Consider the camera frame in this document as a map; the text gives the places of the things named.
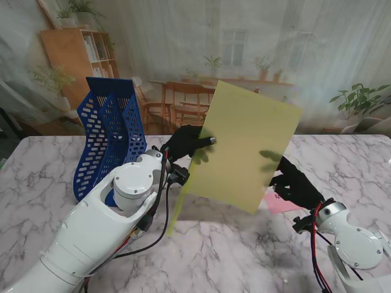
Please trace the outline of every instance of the black glove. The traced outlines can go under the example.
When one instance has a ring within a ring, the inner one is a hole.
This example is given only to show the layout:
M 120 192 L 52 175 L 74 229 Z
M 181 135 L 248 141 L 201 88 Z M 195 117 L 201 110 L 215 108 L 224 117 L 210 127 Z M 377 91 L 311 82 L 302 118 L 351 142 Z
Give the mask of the black glove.
M 168 148 L 168 159 L 171 163 L 187 154 L 192 157 L 196 149 L 207 147 L 216 141 L 213 137 L 199 139 L 201 129 L 201 126 L 186 125 L 175 131 L 169 141 L 161 147 L 162 151 Z
M 300 172 L 286 157 L 282 156 L 277 170 L 280 170 L 282 175 L 273 177 L 269 186 L 274 186 L 274 191 L 284 200 L 309 210 L 316 208 L 321 201 L 324 201 L 323 195 L 317 191 L 305 174 Z

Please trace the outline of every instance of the wooden bookshelf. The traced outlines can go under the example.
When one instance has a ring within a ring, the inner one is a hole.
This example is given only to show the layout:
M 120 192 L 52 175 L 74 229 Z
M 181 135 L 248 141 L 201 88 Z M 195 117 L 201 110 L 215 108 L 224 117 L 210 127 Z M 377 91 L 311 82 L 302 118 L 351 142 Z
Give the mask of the wooden bookshelf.
M 91 59 L 87 52 L 84 44 L 86 37 L 90 37 L 92 41 L 96 60 Z M 56 29 L 41 31 L 41 39 L 51 64 L 64 66 L 65 71 L 76 78 L 72 85 L 63 88 L 63 94 L 68 98 L 72 110 L 75 110 L 88 94 L 86 77 L 94 76 L 94 68 L 101 73 L 106 70 L 109 78 L 120 77 L 114 51 L 108 44 L 109 35 L 105 32 L 79 28 Z

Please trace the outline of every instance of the pink paper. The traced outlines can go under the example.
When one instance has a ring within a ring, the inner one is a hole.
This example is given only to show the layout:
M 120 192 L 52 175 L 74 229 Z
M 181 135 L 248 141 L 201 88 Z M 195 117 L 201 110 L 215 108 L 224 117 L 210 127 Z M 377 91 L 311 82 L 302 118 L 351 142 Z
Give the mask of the pink paper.
M 290 201 L 283 200 L 275 192 L 266 194 L 264 200 L 266 200 L 266 204 L 268 205 L 269 211 L 272 215 L 279 214 L 280 212 L 288 212 L 288 211 L 295 211 L 297 209 L 302 209 L 301 207 L 296 206 L 294 203 L 291 203 Z

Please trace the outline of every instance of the backdrop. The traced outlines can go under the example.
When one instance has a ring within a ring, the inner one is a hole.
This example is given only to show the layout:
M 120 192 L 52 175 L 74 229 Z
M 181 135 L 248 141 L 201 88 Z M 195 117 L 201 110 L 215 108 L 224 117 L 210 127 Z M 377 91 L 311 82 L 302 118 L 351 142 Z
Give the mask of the backdrop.
M 0 0 L 0 106 L 31 134 L 82 134 L 75 110 L 88 92 L 84 78 L 94 75 L 139 77 L 147 134 L 202 124 L 195 95 L 186 97 L 194 115 L 162 111 L 164 95 L 172 102 L 167 82 L 213 90 L 219 79 L 303 108 L 300 133 L 349 133 L 380 122 L 374 132 L 388 133 L 387 0 L 95 0 L 91 8 L 103 16 L 73 13 L 74 28 L 63 29 L 57 13 L 67 6 Z M 50 92 L 34 76 L 38 66 L 60 67 L 72 82 Z M 177 104 L 184 100 L 176 95 Z M 205 94 L 201 103 L 210 100 Z

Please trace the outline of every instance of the yellow plastic sheet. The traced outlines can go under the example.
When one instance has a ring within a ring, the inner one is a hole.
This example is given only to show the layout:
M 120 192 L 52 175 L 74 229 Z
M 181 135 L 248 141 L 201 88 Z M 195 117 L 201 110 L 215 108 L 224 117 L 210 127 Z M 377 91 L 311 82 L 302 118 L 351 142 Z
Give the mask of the yellow plastic sheet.
M 299 123 L 301 109 L 219 81 L 200 137 L 217 143 L 198 150 L 180 195 L 194 194 L 255 213 Z

